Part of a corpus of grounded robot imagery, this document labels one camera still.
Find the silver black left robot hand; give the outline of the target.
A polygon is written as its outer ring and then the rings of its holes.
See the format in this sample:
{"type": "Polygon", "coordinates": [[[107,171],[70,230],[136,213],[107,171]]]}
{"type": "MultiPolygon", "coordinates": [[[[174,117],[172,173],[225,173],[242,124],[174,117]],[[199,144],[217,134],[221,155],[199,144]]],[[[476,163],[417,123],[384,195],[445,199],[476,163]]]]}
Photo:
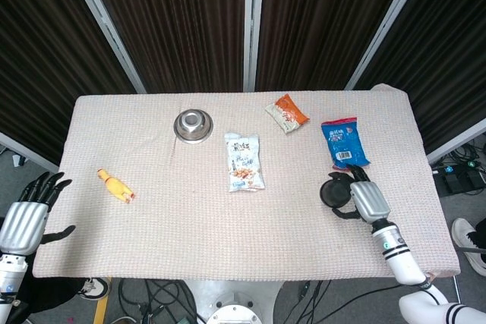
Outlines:
{"type": "Polygon", "coordinates": [[[74,232],[69,225],[62,231],[46,233],[46,223],[61,192],[71,184],[62,172],[41,174],[22,190],[11,204],[1,227],[1,252],[15,256],[29,256],[41,244],[60,241],[74,232]]]}

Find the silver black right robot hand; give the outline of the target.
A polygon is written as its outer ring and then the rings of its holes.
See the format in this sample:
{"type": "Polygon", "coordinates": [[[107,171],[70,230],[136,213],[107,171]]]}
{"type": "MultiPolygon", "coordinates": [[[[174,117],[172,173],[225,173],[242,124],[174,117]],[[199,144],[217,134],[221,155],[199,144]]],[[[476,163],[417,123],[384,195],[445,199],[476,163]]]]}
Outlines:
{"type": "Polygon", "coordinates": [[[330,180],[320,188],[321,201],[341,219],[362,219],[369,225],[386,224],[390,207],[379,187],[365,170],[347,165],[352,175],[330,172],[330,180]]]}

